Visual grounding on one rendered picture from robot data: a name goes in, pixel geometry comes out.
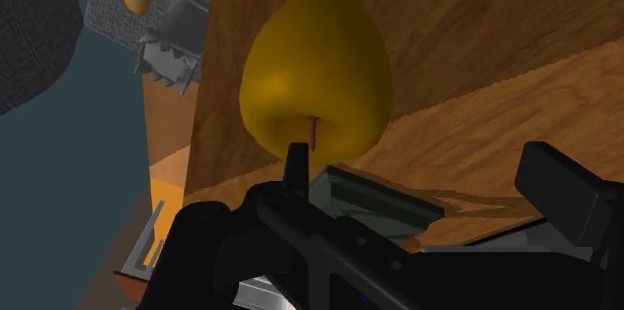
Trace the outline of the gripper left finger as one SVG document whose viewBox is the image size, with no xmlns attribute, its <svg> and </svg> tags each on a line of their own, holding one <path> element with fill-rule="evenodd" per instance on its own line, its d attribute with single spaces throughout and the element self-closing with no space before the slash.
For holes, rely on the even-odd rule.
<svg viewBox="0 0 624 310">
<path fill-rule="evenodd" d="M 137 310 L 245 310 L 243 280 L 267 277 L 297 310 L 421 310 L 408 253 L 350 217 L 307 200 L 308 146 L 288 149 L 284 176 L 252 186 L 236 210 L 192 203 L 175 216 Z"/>
</svg>

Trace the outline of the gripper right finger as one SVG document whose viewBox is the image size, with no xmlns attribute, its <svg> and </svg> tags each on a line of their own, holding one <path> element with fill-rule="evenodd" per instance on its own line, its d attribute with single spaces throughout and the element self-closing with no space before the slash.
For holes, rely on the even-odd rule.
<svg viewBox="0 0 624 310">
<path fill-rule="evenodd" d="M 524 144 L 515 188 L 576 247 L 606 261 L 601 310 L 624 310 L 624 183 L 602 179 L 542 141 Z"/>
</svg>

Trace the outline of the yellow apple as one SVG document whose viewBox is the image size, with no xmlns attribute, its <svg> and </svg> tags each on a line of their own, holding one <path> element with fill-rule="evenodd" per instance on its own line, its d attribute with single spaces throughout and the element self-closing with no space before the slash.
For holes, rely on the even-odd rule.
<svg viewBox="0 0 624 310">
<path fill-rule="evenodd" d="M 243 124 L 285 158 L 313 145 L 327 164 L 364 154 L 380 139 L 393 104 L 385 43 L 359 0 L 289 0 L 258 32 L 239 91 Z"/>
</svg>

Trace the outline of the wooden furniture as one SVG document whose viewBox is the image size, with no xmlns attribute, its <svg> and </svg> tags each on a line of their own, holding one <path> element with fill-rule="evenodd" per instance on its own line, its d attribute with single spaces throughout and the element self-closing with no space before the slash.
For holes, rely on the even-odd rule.
<svg viewBox="0 0 624 310">
<path fill-rule="evenodd" d="M 253 41 L 288 1 L 212 0 L 183 207 L 236 210 L 282 180 L 288 150 L 247 131 L 239 91 Z M 592 264 L 515 176 L 524 144 L 542 141 L 624 183 L 624 0 L 359 1 L 390 62 L 390 120 L 371 149 L 333 163 L 290 143 L 308 146 L 308 202 L 408 253 L 421 310 L 601 310 L 607 262 Z"/>
</svg>

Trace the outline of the grey jagged metal tool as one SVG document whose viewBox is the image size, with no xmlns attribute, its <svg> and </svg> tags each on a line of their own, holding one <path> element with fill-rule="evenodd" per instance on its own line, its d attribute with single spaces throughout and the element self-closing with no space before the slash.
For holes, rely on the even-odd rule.
<svg viewBox="0 0 624 310">
<path fill-rule="evenodd" d="M 149 27 L 138 40 L 135 74 L 174 86 L 183 95 L 191 82 L 200 83 L 208 0 L 171 0 L 157 27 Z"/>
</svg>

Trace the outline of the dark grey woven round object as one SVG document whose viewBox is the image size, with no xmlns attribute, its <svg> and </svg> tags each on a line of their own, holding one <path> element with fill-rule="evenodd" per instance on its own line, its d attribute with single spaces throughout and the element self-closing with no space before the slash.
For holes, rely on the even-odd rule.
<svg viewBox="0 0 624 310">
<path fill-rule="evenodd" d="M 79 0 L 0 0 L 0 115 L 63 75 L 82 28 Z"/>
</svg>

